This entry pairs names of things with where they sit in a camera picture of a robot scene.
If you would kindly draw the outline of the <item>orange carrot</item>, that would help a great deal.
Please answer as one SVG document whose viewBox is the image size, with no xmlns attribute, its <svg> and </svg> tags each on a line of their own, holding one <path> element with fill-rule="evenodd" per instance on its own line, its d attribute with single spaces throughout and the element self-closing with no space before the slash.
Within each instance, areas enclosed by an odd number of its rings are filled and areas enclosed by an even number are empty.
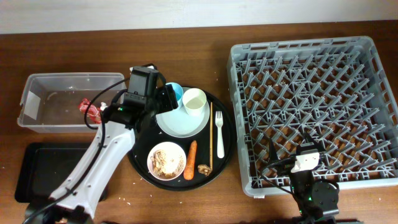
<svg viewBox="0 0 398 224">
<path fill-rule="evenodd" d="M 197 152 L 197 142 L 193 141 L 190 145 L 190 149 L 187 156 L 186 166 L 183 172 L 185 180 L 192 180 L 195 173 L 195 157 Z"/>
</svg>

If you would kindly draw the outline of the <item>light blue cup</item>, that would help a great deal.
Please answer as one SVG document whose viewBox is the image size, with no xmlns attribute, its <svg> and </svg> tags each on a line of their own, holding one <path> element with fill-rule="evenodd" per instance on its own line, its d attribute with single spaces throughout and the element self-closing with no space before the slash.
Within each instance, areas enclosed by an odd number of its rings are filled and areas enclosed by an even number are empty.
<svg viewBox="0 0 398 224">
<path fill-rule="evenodd" d="M 175 83 L 175 82 L 169 82 L 167 84 L 172 86 L 172 88 L 175 92 L 176 99 L 177 99 L 178 108 L 181 108 L 183 105 L 183 103 L 182 103 L 183 88 L 178 83 Z"/>
</svg>

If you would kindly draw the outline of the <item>white tissue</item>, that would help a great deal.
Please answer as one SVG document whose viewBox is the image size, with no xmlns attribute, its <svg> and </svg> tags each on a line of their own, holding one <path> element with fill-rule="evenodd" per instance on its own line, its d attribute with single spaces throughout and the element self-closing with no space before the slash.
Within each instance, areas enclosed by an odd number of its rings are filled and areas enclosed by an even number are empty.
<svg viewBox="0 0 398 224">
<path fill-rule="evenodd" d="M 104 111 L 107 108 L 107 104 L 105 102 L 101 102 L 100 110 Z"/>
</svg>

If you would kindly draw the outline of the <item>red snack wrapper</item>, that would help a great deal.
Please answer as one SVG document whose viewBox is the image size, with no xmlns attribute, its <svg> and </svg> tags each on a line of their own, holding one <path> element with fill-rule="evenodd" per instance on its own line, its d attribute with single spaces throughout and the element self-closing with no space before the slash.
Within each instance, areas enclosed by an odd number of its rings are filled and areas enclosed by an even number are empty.
<svg viewBox="0 0 398 224">
<path fill-rule="evenodd" d="M 78 106 L 79 110 L 84 114 L 90 103 L 91 101 L 87 98 L 82 99 L 81 103 Z M 87 117 L 89 117 L 89 119 L 91 119 L 95 124 L 100 124 L 100 109 L 94 105 L 91 105 L 88 109 Z"/>
</svg>

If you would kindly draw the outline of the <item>brown mushroom piece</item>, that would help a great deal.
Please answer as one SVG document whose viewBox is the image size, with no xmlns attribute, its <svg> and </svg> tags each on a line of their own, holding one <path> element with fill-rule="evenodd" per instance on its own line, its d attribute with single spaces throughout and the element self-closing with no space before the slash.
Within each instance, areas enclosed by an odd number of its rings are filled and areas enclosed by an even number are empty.
<svg viewBox="0 0 398 224">
<path fill-rule="evenodd" d="M 207 177 L 211 174 L 212 168 L 207 166 L 206 164 L 200 164 L 198 165 L 198 172 Z"/>
</svg>

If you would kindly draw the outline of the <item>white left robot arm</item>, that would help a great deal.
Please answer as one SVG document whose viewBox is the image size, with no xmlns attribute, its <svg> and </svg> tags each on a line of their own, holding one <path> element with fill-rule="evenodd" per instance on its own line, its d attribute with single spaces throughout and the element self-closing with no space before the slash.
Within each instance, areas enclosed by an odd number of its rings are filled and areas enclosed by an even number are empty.
<svg viewBox="0 0 398 224">
<path fill-rule="evenodd" d="M 177 108 L 175 92 L 153 64 L 135 66 L 129 86 L 100 112 L 101 125 L 76 167 L 47 200 L 31 202 L 25 223 L 92 223 L 105 187 L 156 115 Z"/>
</svg>

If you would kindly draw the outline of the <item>pink bowl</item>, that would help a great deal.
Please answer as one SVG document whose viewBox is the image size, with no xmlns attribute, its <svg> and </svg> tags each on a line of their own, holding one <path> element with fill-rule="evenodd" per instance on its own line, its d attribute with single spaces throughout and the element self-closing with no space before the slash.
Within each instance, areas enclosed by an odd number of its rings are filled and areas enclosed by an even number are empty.
<svg viewBox="0 0 398 224">
<path fill-rule="evenodd" d="M 183 173 L 187 163 L 185 151 L 174 142 L 154 146 L 147 157 L 149 173 L 156 179 L 169 181 Z"/>
</svg>

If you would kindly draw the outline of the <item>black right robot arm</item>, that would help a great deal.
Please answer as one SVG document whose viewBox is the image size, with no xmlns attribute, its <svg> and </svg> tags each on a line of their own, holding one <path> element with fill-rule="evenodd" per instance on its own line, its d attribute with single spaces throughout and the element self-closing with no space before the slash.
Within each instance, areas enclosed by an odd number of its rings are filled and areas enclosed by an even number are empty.
<svg viewBox="0 0 398 224">
<path fill-rule="evenodd" d="M 273 141 L 269 141 L 268 168 L 274 168 L 280 176 L 290 179 L 290 194 L 296 201 L 300 216 L 294 223 L 336 223 L 339 213 L 339 185 L 328 179 L 315 179 L 313 171 L 325 158 L 326 150 L 309 133 L 304 133 L 304 143 L 296 152 L 285 159 L 279 159 Z"/>
</svg>

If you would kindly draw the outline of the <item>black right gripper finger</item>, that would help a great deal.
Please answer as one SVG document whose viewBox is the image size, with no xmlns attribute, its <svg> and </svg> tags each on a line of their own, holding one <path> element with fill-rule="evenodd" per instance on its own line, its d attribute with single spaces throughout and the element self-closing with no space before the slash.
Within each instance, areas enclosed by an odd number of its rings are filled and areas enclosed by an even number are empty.
<svg viewBox="0 0 398 224">
<path fill-rule="evenodd" d="M 305 139 L 305 145 L 306 146 L 313 146 L 314 148 L 319 148 L 320 144 L 317 143 L 308 132 L 304 132 L 303 134 L 304 139 Z"/>
<path fill-rule="evenodd" d="M 277 160 L 277 153 L 272 139 L 269 139 L 269 161 L 275 162 Z"/>
</svg>

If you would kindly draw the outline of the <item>rice and peanut shells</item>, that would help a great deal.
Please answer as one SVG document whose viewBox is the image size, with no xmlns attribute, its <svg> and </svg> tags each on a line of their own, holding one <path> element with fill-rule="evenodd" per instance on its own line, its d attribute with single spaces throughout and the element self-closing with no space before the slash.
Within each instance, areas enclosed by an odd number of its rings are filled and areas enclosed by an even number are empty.
<svg viewBox="0 0 398 224">
<path fill-rule="evenodd" d="M 152 172 L 155 177 L 172 179 L 179 176 L 185 168 L 185 159 L 176 152 L 159 149 L 151 156 Z"/>
</svg>

